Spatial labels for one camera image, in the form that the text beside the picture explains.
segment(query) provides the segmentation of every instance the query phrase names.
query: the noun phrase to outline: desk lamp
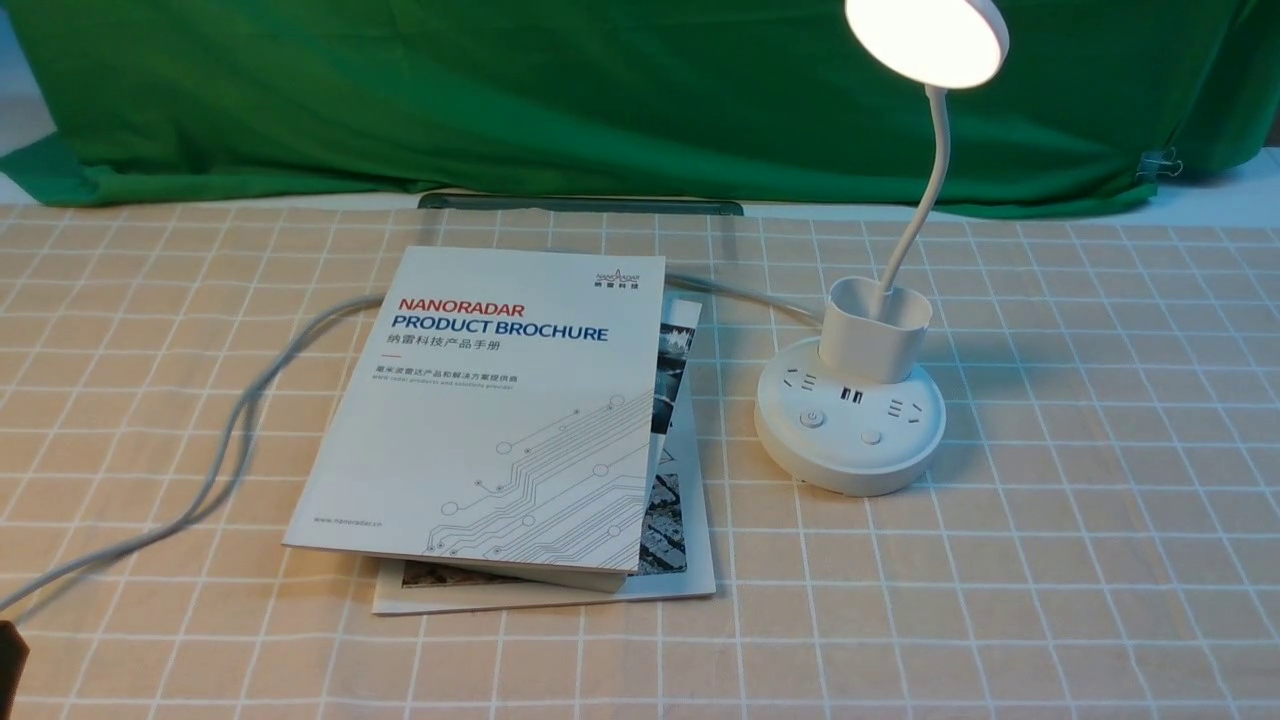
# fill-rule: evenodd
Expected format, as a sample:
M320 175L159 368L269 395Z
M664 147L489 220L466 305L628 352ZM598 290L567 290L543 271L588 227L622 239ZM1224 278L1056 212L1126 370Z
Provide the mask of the desk lamp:
M837 281L819 337L765 365L755 429L769 456L797 479L870 497L923 475L946 428L942 393L916 364L933 307L893 278L947 172L946 92L995 77L1009 31L991 0L845 0L845 19L877 60L924 85L937 142L933 174L879 281Z

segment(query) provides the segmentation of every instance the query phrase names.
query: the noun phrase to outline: gray cable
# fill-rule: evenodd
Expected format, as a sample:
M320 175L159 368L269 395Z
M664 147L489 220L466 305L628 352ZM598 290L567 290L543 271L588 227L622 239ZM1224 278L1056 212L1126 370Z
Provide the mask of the gray cable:
M781 297L774 297L771 295L764 295L759 292L753 292L750 290L737 288L727 286L724 283L718 283L716 281L709 281L705 278L699 278L695 275L684 274L668 274L667 283L677 287L689 287L692 290L701 290L712 293L727 295L733 297L740 297L744 300L751 300L755 302L762 302L765 305L772 305L780 310L785 310L791 314L800 315L804 319L822 323L822 318L810 309L796 305L791 301L783 300ZM17 591L9 593L3 600L0 600L0 614L4 614L9 609L14 607L27 597L40 592L45 587L76 573L78 570L84 570L100 565L110 565L116 562L129 555L160 542L170 536L180 533L182 530L196 525L218 511L219 507L236 492L236 488L241 484L244 478L244 470L248 466L250 454L253 447L253 438L257 427L257 406L262 400L262 393L266 388L275 380L276 375L288 366L293 359L306 350L311 343L319 340L326 331L328 325L342 318L348 313L356 313L361 310L369 310L371 307L378 307L385 300L385 295L366 295L361 297L355 297L346 302L340 302L329 307L328 310L316 315L307 325L289 342L289 345L282 351L271 365L264 370L244 391L241 393L239 400L232 409L230 416L227 419L227 425L223 428L223 437L219 442L218 451L214 454L214 461L209 468L209 474L205 475L205 482L200 487L200 492L196 493L196 498L191 502L187 510L174 521L156 528L154 530L142 533L134 538L119 542L96 550L76 560L72 560L64 565L59 565L49 570L47 573L40 575L35 580L27 583L26 585L18 588ZM243 415L241 420L241 447L239 454L236 459L236 466L232 469L230 479L227 486L214 497L214 500L201 509L201 505L212 492L214 486L218 484L218 475L221 471L223 462L227 460L227 450L230 446L232 437L236 434L236 421Z
M70 562L67 562L65 565L60 565L58 568L54 568L52 570L49 570L44 575L40 575L38 578L32 580L31 583L8 594L4 600L0 600L0 612L5 612L6 610L18 605L27 597L44 589L46 585L50 585L58 582L59 579L65 578L72 573L76 573L77 570L83 570L86 568L91 568L95 565L115 562L152 543L156 543L170 536L174 536L187 529L188 527L200 523L201 520L215 512L218 507L221 506L228 497L230 497L230 495L236 491L236 487L241 483L241 480L244 477L244 468L246 465L248 465L250 450L253 445L257 405L262 397L262 392L266 391L266 387L271 384L271 380L274 380L275 377L280 374L280 370L283 370L300 352L306 350L312 342L315 342L316 340L320 338L320 336L324 334L325 329L328 329L324 328L324 325L332 323L334 319L342 315L346 315L347 313L365 310L369 307L376 307L381 305L383 297L384 296L381 295L356 297L353 300L348 300L346 302L335 305L329 310L325 310L324 313L317 315L314 320L311 320L307 324L307 327L303 328L302 332L300 332L293 338L293 341L288 345L288 347L285 347L284 351L276 356L275 361L271 364L270 368L262 372L262 374L259 375L257 379L255 379L252 383L250 383L248 387L244 388L244 392L241 393L239 400L232 409L230 418L228 418L227 420L227 427L223 429L221 442L218 446L218 451L214 454L214 462L209 469L209 474L205 475L205 482L201 484L200 492L196 493L196 500L191 502L191 506L187 507L187 511L183 512L177 520L169 523L168 525L163 525L154 530L142 533L141 536L137 536L134 538L129 538L116 544L104 547L102 550L90 552L81 557L77 557L76 560L72 560ZM223 468L223 462L227 459L227 448L228 446L230 446L232 436L236 432L236 420L239 418L241 414L244 414L243 428L241 430L243 441L241 442L241 451L237 457L236 468L230 474L230 480L227 483L227 487L223 488L223 491L218 495L218 497L214 498L214 502L211 502L207 507L201 509L200 506L205 502L205 498L209 497L209 493L212 492L214 486L218 483L218 475Z
M783 300L776 295L765 295L763 292L755 292L751 290L733 287L731 284L724 284L722 282L700 278L698 275L686 275L682 273L667 273L667 284L684 287L686 290L699 290L709 292L712 295L724 295L728 297L737 297L740 300L750 300L753 302L759 302L762 305L771 305L787 313L795 315L803 320L808 320L815 325L822 324L822 314L812 307L805 307L797 302L790 300Z

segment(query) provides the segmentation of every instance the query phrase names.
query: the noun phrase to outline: beige grid tablecloth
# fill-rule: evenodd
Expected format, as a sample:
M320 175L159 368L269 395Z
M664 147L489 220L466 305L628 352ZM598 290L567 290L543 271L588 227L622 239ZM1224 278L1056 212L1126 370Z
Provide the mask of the beige grid tablecloth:
M175 516L241 388L411 243L662 252L817 306L900 229L0 208L0 592ZM280 378L225 510L23 620L17 719L1280 716L1280 231L925 236L900 279L937 299L950 425L896 496L783 477L754 383L813 331L705 299L717 597L375 619L372 562L282 548L366 315Z

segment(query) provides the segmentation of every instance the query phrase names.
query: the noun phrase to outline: power button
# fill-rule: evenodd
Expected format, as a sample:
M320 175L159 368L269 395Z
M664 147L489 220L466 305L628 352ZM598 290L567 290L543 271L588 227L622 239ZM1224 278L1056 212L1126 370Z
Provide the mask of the power button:
M805 410L800 414L800 424L806 428L817 428L827 421L827 415L822 410Z

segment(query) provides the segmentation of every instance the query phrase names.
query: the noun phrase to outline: green backdrop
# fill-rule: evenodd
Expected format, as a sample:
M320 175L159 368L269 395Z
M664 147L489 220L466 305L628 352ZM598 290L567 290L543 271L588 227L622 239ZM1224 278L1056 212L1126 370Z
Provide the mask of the green backdrop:
M1252 158L1280 0L997 0L1004 72L950 94L942 205L1148 199L1149 152ZM6 0L56 136L0 160L49 205L460 187L914 202L923 91L840 0Z

